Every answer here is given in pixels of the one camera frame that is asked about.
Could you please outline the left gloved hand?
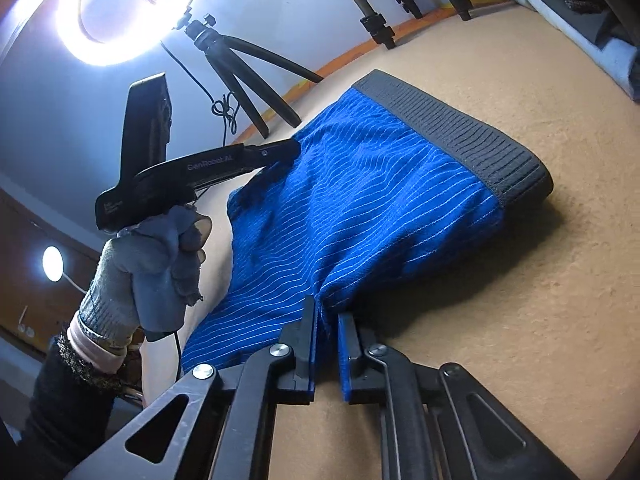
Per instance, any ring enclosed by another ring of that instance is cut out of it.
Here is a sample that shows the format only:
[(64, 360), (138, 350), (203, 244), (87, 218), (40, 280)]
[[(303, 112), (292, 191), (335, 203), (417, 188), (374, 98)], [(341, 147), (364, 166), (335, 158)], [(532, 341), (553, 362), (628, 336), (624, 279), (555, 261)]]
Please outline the left gloved hand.
[(104, 347), (122, 348), (136, 330), (158, 341), (183, 326), (201, 299), (200, 271), (211, 218), (175, 206), (107, 241), (74, 323)]

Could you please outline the left dark sleeve forearm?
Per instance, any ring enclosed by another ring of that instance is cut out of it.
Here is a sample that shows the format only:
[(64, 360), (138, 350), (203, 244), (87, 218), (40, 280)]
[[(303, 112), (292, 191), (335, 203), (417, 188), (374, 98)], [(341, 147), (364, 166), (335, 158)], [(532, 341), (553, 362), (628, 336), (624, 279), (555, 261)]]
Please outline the left dark sleeve forearm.
[(122, 366), (138, 329), (134, 312), (78, 311), (56, 336), (35, 383), (15, 458), (19, 479), (63, 479), (106, 439)]

